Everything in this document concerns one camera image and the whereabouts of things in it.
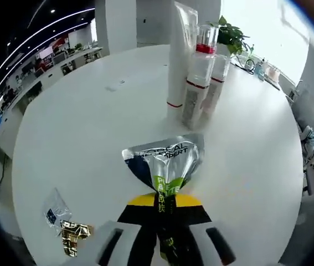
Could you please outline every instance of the ceiling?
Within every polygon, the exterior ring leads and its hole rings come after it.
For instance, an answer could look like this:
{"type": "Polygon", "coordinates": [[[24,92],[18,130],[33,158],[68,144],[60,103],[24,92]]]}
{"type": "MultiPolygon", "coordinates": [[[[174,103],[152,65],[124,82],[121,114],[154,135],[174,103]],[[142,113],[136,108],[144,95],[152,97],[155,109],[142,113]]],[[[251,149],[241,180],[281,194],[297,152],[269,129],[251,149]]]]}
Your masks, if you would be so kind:
{"type": "MultiPolygon", "coordinates": [[[[0,2],[0,66],[10,54],[37,31],[60,18],[88,8],[94,8],[94,0],[11,0],[0,2]]],[[[24,56],[50,37],[76,25],[90,22],[94,17],[94,10],[80,13],[63,19],[30,38],[1,67],[0,82],[11,69],[11,62],[15,58],[20,58],[20,54],[24,56]]]]}

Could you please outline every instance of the gold foil packet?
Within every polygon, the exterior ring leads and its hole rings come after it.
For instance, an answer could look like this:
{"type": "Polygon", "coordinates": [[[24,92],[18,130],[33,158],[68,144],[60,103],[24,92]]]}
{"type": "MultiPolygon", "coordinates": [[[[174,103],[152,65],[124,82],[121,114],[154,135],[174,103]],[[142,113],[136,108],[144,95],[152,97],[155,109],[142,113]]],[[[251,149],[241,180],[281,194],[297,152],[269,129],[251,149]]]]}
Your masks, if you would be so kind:
{"type": "Polygon", "coordinates": [[[78,239],[85,239],[93,234],[93,227],[85,224],[61,221],[61,236],[66,255],[77,257],[78,239]]]}

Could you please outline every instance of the white round table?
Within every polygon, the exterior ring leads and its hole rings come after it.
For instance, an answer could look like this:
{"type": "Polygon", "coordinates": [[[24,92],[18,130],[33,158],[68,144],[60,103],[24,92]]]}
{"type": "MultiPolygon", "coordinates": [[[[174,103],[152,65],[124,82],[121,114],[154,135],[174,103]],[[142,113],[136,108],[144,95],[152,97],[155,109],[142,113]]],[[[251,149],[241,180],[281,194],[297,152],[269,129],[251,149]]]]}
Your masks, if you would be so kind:
{"type": "MultiPolygon", "coordinates": [[[[14,207],[39,266],[67,260],[43,215],[54,187],[72,221],[116,221],[132,198],[152,192],[125,165],[125,148],[190,131],[167,116],[168,45],[138,48],[85,65],[27,108],[13,156],[14,207]]],[[[195,195],[229,242],[236,262],[277,262],[302,195],[302,153],[284,94],[231,68],[209,124],[205,159],[181,192],[195,195]]]]}

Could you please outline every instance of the green label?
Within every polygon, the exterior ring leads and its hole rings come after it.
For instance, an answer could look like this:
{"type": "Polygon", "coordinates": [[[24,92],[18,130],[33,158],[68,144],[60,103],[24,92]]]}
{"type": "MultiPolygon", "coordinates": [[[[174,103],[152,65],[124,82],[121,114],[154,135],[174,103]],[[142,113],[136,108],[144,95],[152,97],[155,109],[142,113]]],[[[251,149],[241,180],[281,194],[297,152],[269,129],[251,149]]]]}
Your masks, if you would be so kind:
{"type": "Polygon", "coordinates": [[[163,176],[153,176],[153,178],[155,181],[155,189],[158,192],[164,192],[166,196],[178,193],[184,180],[182,177],[178,177],[166,183],[166,179],[163,176]]]}

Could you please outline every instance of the ceiling light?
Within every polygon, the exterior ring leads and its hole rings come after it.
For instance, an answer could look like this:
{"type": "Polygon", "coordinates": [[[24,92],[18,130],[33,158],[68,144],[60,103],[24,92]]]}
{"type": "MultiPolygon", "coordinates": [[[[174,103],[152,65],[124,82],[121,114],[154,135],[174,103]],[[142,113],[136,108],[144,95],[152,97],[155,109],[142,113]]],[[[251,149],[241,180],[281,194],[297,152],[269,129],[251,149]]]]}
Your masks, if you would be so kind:
{"type": "Polygon", "coordinates": [[[83,23],[83,24],[79,24],[79,25],[77,25],[77,26],[74,26],[74,27],[71,27],[71,28],[69,28],[69,29],[66,29],[66,30],[64,30],[64,31],[62,31],[62,32],[60,32],[60,33],[57,33],[56,35],[52,36],[51,38],[47,39],[46,41],[40,43],[39,45],[37,45],[37,46],[36,46],[34,49],[32,49],[29,53],[27,53],[26,55],[24,55],[24,56],[11,68],[11,70],[9,70],[9,72],[7,73],[7,75],[5,75],[5,77],[4,77],[4,78],[2,79],[2,81],[0,82],[0,85],[3,83],[3,81],[6,79],[6,77],[13,71],[13,69],[14,69],[19,63],[22,64],[21,61],[24,60],[24,58],[27,57],[29,54],[31,54],[33,51],[35,51],[35,49],[38,49],[41,45],[43,45],[44,43],[48,42],[49,40],[52,40],[53,38],[55,38],[55,37],[57,37],[57,36],[59,36],[59,35],[61,35],[62,33],[68,32],[69,30],[72,30],[72,29],[74,29],[74,28],[77,28],[77,27],[80,27],[80,26],[83,26],[83,25],[87,25],[87,24],[88,24],[88,22],[85,22],[85,23],[83,23]]]}
{"type": "Polygon", "coordinates": [[[4,60],[4,62],[0,65],[0,69],[4,66],[4,64],[9,60],[10,57],[12,57],[12,55],[17,51],[19,50],[19,48],[21,46],[23,46],[28,40],[30,40],[31,38],[33,38],[35,35],[39,34],[40,32],[42,32],[43,30],[47,29],[48,27],[52,26],[53,24],[57,23],[57,22],[60,22],[62,21],[63,19],[66,19],[66,18],[69,18],[69,17],[72,17],[72,16],[75,16],[77,14],[80,14],[80,13],[84,13],[84,12],[88,12],[88,11],[92,11],[94,10],[95,8],[88,8],[86,10],[83,10],[83,11],[79,11],[79,12],[75,12],[71,15],[68,15],[68,16],[65,16],[65,17],[62,17],[60,19],[57,19],[56,21],[48,24],[47,26],[43,27],[42,29],[38,30],[37,32],[35,32],[33,35],[31,35],[29,38],[27,38],[21,45],[19,45],[18,47],[15,48],[14,51],[12,51],[12,53],[4,60]]]}

